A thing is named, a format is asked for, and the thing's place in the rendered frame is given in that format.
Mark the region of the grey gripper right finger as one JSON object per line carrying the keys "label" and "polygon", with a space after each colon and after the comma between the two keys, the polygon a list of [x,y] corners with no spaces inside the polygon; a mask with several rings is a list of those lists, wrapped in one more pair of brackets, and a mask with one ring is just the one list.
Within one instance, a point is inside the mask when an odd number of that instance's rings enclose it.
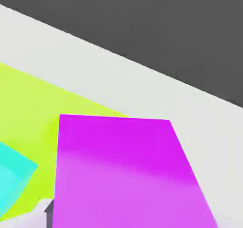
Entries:
{"label": "grey gripper right finger", "polygon": [[243,219],[235,219],[218,213],[214,217],[219,228],[243,228]]}

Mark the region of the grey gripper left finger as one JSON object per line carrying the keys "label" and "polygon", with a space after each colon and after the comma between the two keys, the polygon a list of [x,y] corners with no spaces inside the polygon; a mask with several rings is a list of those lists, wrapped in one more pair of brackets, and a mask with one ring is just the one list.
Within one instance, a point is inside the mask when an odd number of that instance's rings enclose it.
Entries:
{"label": "grey gripper left finger", "polygon": [[53,199],[41,199],[31,211],[0,222],[0,228],[52,228]]}

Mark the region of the small magenta cube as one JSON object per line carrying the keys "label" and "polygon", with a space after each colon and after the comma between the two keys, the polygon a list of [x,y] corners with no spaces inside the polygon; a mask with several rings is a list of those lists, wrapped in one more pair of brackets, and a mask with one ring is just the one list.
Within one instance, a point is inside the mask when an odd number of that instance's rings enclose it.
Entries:
{"label": "small magenta cube", "polygon": [[169,120],[60,115],[53,228],[218,228]]}

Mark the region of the small cyan cube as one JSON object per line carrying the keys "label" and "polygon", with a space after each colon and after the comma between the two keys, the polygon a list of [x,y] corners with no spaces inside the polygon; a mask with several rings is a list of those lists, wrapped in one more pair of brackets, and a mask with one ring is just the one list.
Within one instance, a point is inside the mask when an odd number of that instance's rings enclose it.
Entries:
{"label": "small cyan cube", "polygon": [[37,164],[0,142],[0,217],[16,202]]}

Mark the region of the large lime yellow box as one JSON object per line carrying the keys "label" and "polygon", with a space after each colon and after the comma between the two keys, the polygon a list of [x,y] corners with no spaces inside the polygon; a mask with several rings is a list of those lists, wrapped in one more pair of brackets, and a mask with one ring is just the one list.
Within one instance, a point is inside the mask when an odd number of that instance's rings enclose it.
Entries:
{"label": "large lime yellow box", "polygon": [[60,114],[120,116],[85,99],[0,63],[0,142],[37,164],[15,204],[0,221],[34,209],[54,196]]}

